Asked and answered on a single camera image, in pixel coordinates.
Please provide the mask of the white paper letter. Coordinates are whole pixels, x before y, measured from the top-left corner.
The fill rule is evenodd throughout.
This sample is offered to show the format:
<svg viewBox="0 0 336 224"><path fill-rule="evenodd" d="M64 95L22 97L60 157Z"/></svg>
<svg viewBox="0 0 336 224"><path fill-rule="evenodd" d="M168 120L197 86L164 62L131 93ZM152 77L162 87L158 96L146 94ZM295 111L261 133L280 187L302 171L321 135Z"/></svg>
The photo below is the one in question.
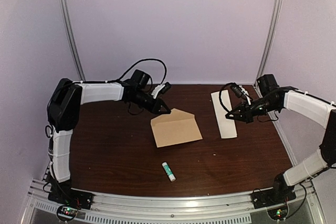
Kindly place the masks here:
<svg viewBox="0 0 336 224"><path fill-rule="evenodd" d="M213 107L216 115L217 125L222 139L236 138L237 130L234 120L227 119L227 111L221 106L219 91L211 93Z"/></svg>

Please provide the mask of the tan paper envelope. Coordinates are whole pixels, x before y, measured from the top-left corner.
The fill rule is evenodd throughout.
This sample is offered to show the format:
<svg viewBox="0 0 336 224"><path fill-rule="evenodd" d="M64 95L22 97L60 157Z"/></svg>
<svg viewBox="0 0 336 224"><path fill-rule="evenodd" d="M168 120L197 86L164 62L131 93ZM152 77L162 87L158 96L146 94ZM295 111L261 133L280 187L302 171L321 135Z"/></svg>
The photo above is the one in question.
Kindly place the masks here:
<svg viewBox="0 0 336 224"><path fill-rule="evenodd" d="M203 139L195 115L179 109L153 118L151 129L157 148Z"/></svg>

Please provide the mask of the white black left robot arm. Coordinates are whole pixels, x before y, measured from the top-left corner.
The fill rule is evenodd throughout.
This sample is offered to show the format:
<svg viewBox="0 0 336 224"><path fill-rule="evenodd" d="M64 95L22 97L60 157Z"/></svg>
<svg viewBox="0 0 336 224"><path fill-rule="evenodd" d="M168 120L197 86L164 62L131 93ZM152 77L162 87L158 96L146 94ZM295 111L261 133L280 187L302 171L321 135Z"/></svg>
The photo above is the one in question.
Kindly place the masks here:
<svg viewBox="0 0 336 224"><path fill-rule="evenodd" d="M151 93L145 92L150 76L135 70L126 80L72 81L62 78L47 105L47 118L52 129L51 175L59 183L70 180L70 141L79 122L80 108L87 103L122 101L133 103L154 115L170 114L171 110L160 98L171 84L159 84Z"/></svg>

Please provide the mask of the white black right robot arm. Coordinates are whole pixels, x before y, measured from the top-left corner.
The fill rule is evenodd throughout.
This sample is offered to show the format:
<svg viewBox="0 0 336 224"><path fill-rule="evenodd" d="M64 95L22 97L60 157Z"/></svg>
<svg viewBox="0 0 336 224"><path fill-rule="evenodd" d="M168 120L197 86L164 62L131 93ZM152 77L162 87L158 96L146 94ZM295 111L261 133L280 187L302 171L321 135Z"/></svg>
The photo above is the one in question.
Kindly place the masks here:
<svg viewBox="0 0 336 224"><path fill-rule="evenodd" d="M285 112L286 116L280 123L289 127L283 129L288 141L286 147L299 157L295 166L274 180L269 199L279 204L297 184L335 168L335 102L293 86L281 87L273 74L259 77L256 84L261 95L259 99L253 99L242 86L230 82L220 91L231 89L242 102L232 109L222 99L219 102L226 112L226 119L245 123L252 123L270 112Z"/></svg>

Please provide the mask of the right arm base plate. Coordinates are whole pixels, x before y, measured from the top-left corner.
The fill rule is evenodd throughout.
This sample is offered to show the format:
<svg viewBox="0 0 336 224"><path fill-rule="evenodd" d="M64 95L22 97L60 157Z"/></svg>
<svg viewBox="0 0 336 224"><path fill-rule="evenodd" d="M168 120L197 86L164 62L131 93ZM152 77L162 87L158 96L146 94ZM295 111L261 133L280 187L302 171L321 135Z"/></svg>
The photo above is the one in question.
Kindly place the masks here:
<svg viewBox="0 0 336 224"><path fill-rule="evenodd" d="M254 208L266 208L268 217L274 221L285 220L289 216L288 202L296 199L294 187L285 190L256 188L250 196Z"/></svg>

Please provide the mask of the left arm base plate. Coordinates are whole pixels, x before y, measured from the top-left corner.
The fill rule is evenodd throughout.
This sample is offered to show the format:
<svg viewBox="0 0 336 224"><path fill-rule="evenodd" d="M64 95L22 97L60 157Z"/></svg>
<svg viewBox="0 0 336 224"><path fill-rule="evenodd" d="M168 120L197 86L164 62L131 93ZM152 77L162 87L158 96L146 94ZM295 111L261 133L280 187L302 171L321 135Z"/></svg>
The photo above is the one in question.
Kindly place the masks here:
<svg viewBox="0 0 336 224"><path fill-rule="evenodd" d="M92 193L72 189L70 192L70 196L54 189L48 193L48 200L60 204L56 210L56 217L62 222L74 220L81 210L90 210L93 202Z"/></svg>

